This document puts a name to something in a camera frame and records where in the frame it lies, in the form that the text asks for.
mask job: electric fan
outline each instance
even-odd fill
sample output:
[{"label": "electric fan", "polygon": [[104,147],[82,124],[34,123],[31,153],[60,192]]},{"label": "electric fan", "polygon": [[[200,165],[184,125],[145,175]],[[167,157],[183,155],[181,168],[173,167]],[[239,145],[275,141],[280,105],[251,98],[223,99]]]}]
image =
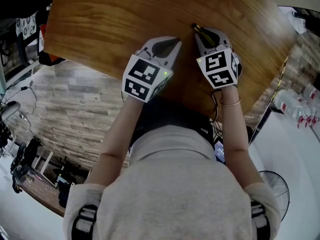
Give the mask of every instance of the electric fan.
[{"label": "electric fan", "polygon": [[290,194],[289,194],[288,185],[285,182],[284,178],[282,178],[279,174],[273,171],[263,170],[263,171],[259,171],[259,173],[262,179],[264,180],[264,182],[267,183],[273,191],[276,202],[278,203],[278,206],[280,208],[281,221],[282,221],[286,216],[289,203],[290,203]]}]

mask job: gray t-shirt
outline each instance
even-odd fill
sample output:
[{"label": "gray t-shirt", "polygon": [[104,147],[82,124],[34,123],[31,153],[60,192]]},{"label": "gray t-shirt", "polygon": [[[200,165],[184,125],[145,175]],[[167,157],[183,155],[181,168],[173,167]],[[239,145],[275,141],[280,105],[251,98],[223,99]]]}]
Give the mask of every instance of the gray t-shirt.
[{"label": "gray t-shirt", "polygon": [[256,223],[265,222],[252,219],[252,200],[262,205],[273,239],[281,220],[270,187],[242,189],[202,136],[168,125],[134,143],[129,168],[110,186],[73,186],[63,230],[70,240],[79,210],[96,205],[94,240],[257,239]]}]

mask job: wood grain surface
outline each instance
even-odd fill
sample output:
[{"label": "wood grain surface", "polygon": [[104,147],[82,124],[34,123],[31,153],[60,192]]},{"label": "wood grain surface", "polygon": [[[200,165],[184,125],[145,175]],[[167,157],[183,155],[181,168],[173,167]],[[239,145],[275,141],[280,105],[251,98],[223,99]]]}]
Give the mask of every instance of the wood grain surface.
[{"label": "wood grain surface", "polygon": [[122,79],[131,54],[148,39],[180,37],[174,75],[161,95],[213,118],[212,87],[196,62],[192,23],[225,32],[242,57],[244,113],[269,86],[296,38],[273,0],[53,0],[44,50]]}]

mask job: bracelet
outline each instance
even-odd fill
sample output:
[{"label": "bracelet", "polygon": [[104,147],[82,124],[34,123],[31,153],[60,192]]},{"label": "bracelet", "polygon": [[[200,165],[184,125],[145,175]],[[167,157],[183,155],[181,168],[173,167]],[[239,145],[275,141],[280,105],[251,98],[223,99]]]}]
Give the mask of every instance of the bracelet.
[{"label": "bracelet", "polygon": [[233,104],[223,104],[223,103],[222,103],[222,97],[220,98],[220,104],[223,105],[223,106],[225,106],[225,107],[230,107],[230,106],[237,105],[237,104],[240,103],[240,101],[241,101],[241,97],[239,97],[239,101],[237,101],[236,103],[233,103]]}]

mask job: wooden tabletop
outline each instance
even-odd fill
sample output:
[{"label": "wooden tabletop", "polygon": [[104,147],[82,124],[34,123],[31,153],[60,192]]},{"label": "wooden tabletop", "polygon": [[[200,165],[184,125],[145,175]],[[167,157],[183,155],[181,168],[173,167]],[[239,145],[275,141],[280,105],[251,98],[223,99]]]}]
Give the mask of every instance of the wooden tabletop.
[{"label": "wooden tabletop", "polygon": [[131,54],[155,37],[182,47],[161,95],[214,118],[212,87],[196,62],[192,23],[226,33],[242,57],[246,113],[280,70],[296,32],[273,0],[53,0],[44,51],[122,79]]}]

